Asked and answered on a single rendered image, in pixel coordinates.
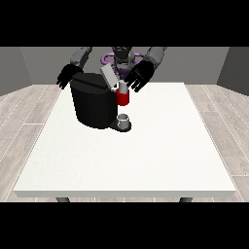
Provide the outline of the black coffee machine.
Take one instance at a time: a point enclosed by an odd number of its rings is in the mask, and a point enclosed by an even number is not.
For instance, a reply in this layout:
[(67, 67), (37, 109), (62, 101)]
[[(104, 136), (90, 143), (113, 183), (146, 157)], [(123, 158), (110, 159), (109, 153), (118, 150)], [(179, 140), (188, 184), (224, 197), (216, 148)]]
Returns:
[(121, 99), (118, 89), (109, 89), (103, 76), (78, 72), (72, 77), (70, 88), (77, 119), (91, 128), (113, 128), (119, 132), (131, 130), (130, 120), (118, 118), (118, 106), (127, 105), (129, 93)]

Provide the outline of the pale grey machine lid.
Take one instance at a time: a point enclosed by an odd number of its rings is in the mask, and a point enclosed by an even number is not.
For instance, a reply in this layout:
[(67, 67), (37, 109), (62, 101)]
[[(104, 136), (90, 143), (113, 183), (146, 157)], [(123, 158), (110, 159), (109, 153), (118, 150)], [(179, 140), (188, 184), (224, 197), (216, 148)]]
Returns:
[(110, 89), (113, 88), (119, 81), (110, 64), (102, 66), (100, 68), (100, 73), (104, 77), (104, 80)]

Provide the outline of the small grey cup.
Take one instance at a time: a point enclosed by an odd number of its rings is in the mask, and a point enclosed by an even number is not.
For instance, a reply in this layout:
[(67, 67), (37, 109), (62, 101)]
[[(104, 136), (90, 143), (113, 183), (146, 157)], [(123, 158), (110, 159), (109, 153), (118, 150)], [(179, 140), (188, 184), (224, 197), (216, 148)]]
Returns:
[(129, 117), (127, 114), (119, 114), (117, 116), (118, 127), (120, 129), (126, 129), (129, 126)]

